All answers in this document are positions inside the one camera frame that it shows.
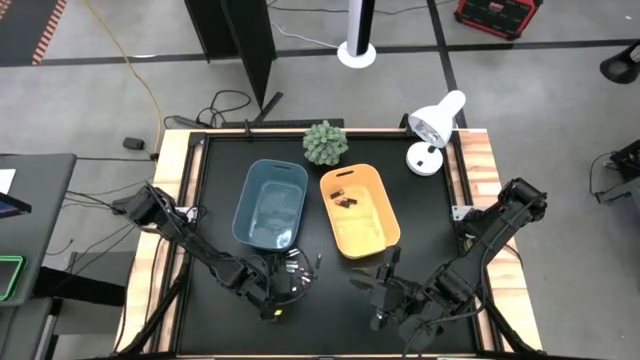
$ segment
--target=wooden table frame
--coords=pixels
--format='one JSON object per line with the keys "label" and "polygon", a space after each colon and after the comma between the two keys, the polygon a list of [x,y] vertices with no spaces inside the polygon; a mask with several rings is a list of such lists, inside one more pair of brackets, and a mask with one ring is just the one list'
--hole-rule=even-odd
{"label": "wooden table frame", "polygon": [[[301,129],[256,129],[253,133],[282,133],[301,132]],[[404,132],[404,129],[345,129],[348,132]],[[198,172],[202,158],[202,146],[193,147],[190,173],[186,174],[186,158],[189,149],[189,139],[194,132],[218,133],[218,134],[242,134],[244,129],[217,129],[217,130],[168,130],[165,132],[160,158],[156,167],[153,184],[164,190],[170,196],[178,199],[182,185],[182,179],[188,178],[184,205],[194,203],[195,189],[198,181]],[[466,197],[471,197],[475,206],[489,206],[495,203],[497,194],[502,185],[498,177],[493,151],[489,142],[489,136],[484,129],[459,129],[454,134],[454,143],[459,145],[458,158],[462,155],[465,173],[461,175],[456,162],[456,149],[453,144],[447,146],[447,154],[450,168],[450,179],[453,183],[456,204],[465,204]],[[160,291],[163,286],[163,274],[167,269],[169,258],[169,243],[161,240],[158,243],[158,235],[142,233],[138,243],[135,262],[133,265],[129,287],[127,289],[126,322],[124,334],[119,349],[126,347],[144,325],[146,318],[158,305]],[[509,244],[515,249],[515,239]],[[183,250],[177,248],[171,280],[177,276],[182,264]],[[529,300],[527,285],[524,279],[522,267],[517,257],[504,249],[496,255],[487,267],[489,282],[493,300],[496,306],[509,321],[522,339],[535,349],[541,349],[540,338],[533,315],[533,309]],[[176,301],[167,311],[162,328],[157,339],[157,351],[168,351],[170,348],[171,334],[174,326]],[[482,346],[485,350],[494,350],[491,326],[486,313],[478,316],[482,338]]]}

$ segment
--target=succulent plant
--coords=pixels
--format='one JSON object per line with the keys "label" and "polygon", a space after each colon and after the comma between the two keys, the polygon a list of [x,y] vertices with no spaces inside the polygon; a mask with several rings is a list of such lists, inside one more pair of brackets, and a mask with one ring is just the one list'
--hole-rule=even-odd
{"label": "succulent plant", "polygon": [[340,154],[349,149],[347,136],[340,128],[329,125],[327,120],[313,125],[302,139],[302,147],[307,149],[304,156],[316,165],[336,165]]}

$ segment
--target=green object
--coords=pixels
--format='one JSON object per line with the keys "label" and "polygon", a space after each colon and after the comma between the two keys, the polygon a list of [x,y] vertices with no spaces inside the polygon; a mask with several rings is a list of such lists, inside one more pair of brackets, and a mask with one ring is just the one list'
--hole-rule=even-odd
{"label": "green object", "polygon": [[0,301],[11,299],[26,262],[22,256],[0,256]]}
{"label": "green object", "polygon": [[349,149],[347,135],[340,128],[329,125],[327,120],[321,125],[313,125],[306,131],[302,147],[307,149],[304,157],[316,165],[336,165],[340,155]]}

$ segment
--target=orange plastic bin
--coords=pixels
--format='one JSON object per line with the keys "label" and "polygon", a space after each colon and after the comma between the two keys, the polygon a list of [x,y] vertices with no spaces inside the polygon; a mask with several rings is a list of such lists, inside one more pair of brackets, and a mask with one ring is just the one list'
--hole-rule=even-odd
{"label": "orange plastic bin", "polygon": [[[398,243],[400,226],[373,166],[359,164],[330,171],[320,179],[320,191],[342,255],[357,259]],[[344,194],[332,199],[338,192]],[[348,208],[336,204],[345,198],[357,204]]]}

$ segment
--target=blue plastic bin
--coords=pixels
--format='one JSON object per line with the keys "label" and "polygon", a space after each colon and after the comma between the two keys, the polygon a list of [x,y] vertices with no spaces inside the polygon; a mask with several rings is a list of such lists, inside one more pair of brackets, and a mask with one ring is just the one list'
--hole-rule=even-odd
{"label": "blue plastic bin", "polygon": [[249,169],[233,219],[233,236],[260,249],[285,251],[298,233],[307,171],[300,165],[258,160]]}

